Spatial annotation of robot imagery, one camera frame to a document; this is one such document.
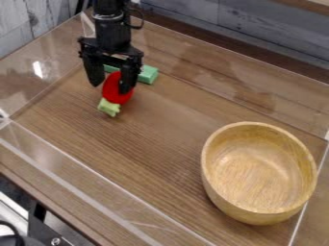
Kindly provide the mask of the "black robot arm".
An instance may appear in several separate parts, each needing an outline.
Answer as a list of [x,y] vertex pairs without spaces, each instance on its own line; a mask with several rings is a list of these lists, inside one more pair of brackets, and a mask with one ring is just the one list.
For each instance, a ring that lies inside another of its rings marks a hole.
[[95,37],[80,37],[80,58],[87,79],[94,86],[106,80],[104,66],[116,67],[120,72],[118,92],[127,94],[135,87],[142,72],[142,50],[131,44],[131,30],[140,30],[131,24],[131,0],[92,0]]

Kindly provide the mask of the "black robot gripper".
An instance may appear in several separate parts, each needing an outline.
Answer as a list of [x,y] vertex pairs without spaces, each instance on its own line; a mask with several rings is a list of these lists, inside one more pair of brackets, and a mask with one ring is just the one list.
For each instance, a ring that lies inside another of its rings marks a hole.
[[80,37],[80,58],[87,79],[94,87],[106,80],[104,64],[120,68],[119,93],[135,87],[144,53],[134,47],[130,37]]

